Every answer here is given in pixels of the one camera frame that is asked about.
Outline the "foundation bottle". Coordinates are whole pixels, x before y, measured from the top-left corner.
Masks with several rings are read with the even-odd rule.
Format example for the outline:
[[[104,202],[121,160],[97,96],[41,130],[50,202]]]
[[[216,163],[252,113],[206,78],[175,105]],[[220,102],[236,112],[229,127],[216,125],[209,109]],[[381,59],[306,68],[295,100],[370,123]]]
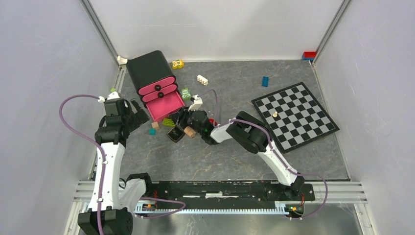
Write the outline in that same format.
[[[194,138],[194,137],[197,135],[197,132],[196,132],[193,128],[191,128],[190,126],[187,126],[187,127],[184,129],[184,133],[185,133],[187,136],[189,136],[190,138]]]

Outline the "black pink drawer organizer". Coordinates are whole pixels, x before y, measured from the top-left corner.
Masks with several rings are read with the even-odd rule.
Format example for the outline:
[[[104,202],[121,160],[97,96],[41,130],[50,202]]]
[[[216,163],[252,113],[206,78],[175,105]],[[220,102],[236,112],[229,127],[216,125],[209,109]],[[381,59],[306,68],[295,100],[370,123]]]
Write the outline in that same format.
[[[161,122],[184,106],[176,76],[160,50],[126,63],[135,90],[154,122]]]

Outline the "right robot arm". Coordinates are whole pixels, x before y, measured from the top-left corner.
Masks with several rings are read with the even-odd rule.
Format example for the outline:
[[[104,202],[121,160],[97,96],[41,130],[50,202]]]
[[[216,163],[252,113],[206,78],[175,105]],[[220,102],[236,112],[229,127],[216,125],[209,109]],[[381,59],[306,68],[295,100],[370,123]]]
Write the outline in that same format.
[[[283,195],[295,200],[302,194],[305,179],[295,170],[278,150],[265,124],[250,114],[241,111],[224,124],[214,126],[205,111],[191,111],[182,107],[169,118],[176,127],[184,131],[190,128],[201,136],[208,145],[217,145],[226,140],[235,140],[246,151],[257,154],[276,175],[282,185]]]

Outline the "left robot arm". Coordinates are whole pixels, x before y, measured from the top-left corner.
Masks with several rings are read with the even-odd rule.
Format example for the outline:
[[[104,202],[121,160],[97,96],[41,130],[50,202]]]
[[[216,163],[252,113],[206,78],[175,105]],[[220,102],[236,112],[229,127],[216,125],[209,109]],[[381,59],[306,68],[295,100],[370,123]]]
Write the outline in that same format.
[[[149,199],[154,187],[147,173],[126,183],[119,192],[120,167],[131,132],[149,120],[135,99],[106,99],[105,116],[94,138],[99,145],[97,171],[91,200],[77,223],[87,235],[130,235],[138,200]]]

